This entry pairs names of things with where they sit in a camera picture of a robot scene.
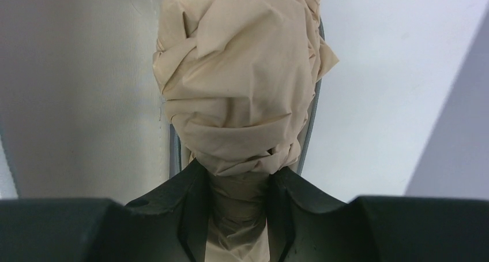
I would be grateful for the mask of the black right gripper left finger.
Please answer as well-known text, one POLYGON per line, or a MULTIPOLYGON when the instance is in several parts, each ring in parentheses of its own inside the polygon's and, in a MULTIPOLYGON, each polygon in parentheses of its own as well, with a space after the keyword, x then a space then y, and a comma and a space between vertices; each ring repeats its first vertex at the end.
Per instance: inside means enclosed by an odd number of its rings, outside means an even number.
POLYGON ((204 261, 208 216, 208 176, 197 161, 126 205, 3 200, 1 260, 204 261))

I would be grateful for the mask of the beige umbrella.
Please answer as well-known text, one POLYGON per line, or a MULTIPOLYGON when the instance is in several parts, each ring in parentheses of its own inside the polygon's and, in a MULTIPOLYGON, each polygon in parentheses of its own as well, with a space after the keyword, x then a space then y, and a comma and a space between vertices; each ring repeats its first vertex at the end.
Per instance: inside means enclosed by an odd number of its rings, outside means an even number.
POLYGON ((269 177, 300 157, 317 82, 338 59, 321 0, 162 0, 153 72, 208 172, 206 261, 269 261, 269 177))

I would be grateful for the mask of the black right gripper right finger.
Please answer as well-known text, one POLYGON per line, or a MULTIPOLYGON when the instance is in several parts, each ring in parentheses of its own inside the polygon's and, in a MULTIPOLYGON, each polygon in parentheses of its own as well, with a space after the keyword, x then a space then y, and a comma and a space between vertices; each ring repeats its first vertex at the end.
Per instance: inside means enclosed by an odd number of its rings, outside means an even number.
POLYGON ((485 200, 360 196, 344 203, 285 167, 266 201, 272 261, 487 261, 485 200))

